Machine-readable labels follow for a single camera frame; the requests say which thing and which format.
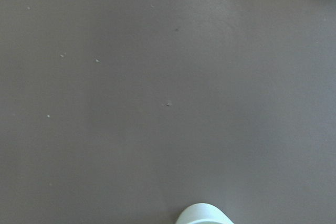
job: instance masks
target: gray surface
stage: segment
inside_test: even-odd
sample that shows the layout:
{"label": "gray surface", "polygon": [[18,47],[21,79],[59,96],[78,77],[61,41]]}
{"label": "gray surface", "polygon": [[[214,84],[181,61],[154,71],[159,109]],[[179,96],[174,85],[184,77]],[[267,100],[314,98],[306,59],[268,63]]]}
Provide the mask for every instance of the gray surface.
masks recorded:
{"label": "gray surface", "polygon": [[336,0],[0,8],[0,223],[336,223]]}

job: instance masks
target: white object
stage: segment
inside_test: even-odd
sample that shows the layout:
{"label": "white object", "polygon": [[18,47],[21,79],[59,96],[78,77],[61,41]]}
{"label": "white object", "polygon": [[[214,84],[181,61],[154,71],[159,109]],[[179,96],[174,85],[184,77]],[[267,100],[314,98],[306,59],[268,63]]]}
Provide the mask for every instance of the white object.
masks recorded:
{"label": "white object", "polygon": [[199,203],[186,208],[179,216],[176,224],[233,224],[217,207]]}

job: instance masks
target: white cup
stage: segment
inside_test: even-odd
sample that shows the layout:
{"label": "white cup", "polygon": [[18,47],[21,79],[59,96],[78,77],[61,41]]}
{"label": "white cup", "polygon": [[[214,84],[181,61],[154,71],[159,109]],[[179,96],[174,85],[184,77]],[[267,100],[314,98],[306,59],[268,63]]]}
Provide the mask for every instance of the white cup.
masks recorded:
{"label": "white cup", "polygon": [[186,208],[176,224],[233,224],[233,222],[217,207],[199,203]]}

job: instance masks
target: gray table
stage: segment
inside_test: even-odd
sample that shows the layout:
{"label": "gray table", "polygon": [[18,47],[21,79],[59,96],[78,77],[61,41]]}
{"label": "gray table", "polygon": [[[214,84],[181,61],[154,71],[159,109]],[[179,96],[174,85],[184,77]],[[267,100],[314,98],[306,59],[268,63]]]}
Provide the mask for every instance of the gray table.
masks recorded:
{"label": "gray table", "polygon": [[336,223],[336,0],[0,8],[0,223]]}

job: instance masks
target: white cylindrical object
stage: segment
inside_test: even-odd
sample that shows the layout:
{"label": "white cylindrical object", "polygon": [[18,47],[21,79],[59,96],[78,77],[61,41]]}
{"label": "white cylindrical object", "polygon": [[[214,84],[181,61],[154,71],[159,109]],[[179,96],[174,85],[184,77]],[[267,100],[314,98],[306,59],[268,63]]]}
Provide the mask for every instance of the white cylindrical object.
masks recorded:
{"label": "white cylindrical object", "polygon": [[186,208],[176,224],[233,224],[217,207],[199,203]]}

